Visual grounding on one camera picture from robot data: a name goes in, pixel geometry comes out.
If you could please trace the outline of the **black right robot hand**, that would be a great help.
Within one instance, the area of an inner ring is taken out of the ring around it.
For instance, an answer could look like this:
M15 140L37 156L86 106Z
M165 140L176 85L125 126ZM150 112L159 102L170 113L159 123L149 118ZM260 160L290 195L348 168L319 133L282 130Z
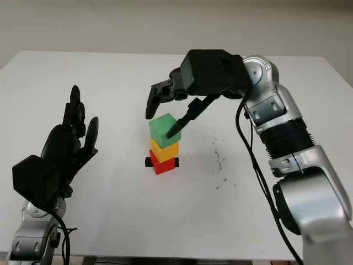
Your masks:
M151 85L145 118L152 119L162 103L194 96L186 114L168 130L170 139L220 96L241 99L251 87L241 56L224 50L190 50L167 80Z

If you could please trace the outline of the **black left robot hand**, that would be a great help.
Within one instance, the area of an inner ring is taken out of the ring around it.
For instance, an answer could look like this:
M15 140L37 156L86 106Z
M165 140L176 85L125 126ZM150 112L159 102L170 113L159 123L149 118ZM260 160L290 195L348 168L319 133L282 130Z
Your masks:
M78 171L95 156L99 119L94 117L86 126L85 106L81 102L79 87L74 85L66 103L61 124L49 133L41 157L59 166L59 196L69 198L73 189L70 184Z

